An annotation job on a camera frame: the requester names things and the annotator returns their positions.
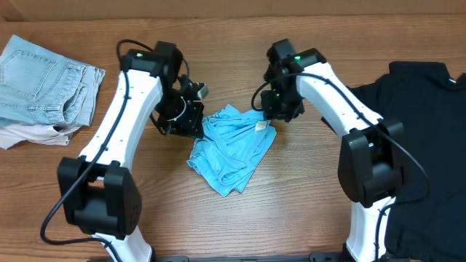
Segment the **light blue printed t-shirt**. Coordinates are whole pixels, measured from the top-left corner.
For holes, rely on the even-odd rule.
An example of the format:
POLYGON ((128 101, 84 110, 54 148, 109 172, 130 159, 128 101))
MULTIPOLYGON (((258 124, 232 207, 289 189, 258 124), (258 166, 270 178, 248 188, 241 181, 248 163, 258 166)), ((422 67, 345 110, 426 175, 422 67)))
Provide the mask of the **light blue printed t-shirt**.
POLYGON ((188 166, 217 193, 243 192, 274 143, 276 129, 259 111, 228 104, 202 119, 204 137, 194 142, 188 166))

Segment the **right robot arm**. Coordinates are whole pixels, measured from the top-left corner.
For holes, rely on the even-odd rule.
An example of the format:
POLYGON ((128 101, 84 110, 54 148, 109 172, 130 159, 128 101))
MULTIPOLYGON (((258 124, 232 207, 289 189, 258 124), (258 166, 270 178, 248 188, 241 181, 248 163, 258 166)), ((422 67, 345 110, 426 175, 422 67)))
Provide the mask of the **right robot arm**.
POLYGON ((308 100, 341 141, 338 179, 352 203, 350 233, 337 261, 388 261, 384 245, 389 206, 395 203, 407 173, 407 157, 399 148, 403 125, 385 120, 362 103, 334 73, 316 49, 297 53, 288 39, 272 44, 259 89, 268 120, 289 122, 304 113, 308 100))

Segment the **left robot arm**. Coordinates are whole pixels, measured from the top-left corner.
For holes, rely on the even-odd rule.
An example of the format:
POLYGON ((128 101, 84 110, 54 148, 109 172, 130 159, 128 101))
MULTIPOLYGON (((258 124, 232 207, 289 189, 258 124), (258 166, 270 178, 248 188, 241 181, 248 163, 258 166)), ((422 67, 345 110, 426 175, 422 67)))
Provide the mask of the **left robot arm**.
POLYGON ((67 222, 86 235, 80 242, 101 243, 111 261, 155 261, 155 250, 138 227, 142 197, 132 177, 135 151, 147 122, 162 135, 203 138, 201 101, 208 87, 179 73, 186 59, 173 43, 139 44, 117 57, 115 96, 79 156, 60 161, 61 198, 44 219, 40 236, 48 244, 63 245, 45 234, 62 207, 67 222))

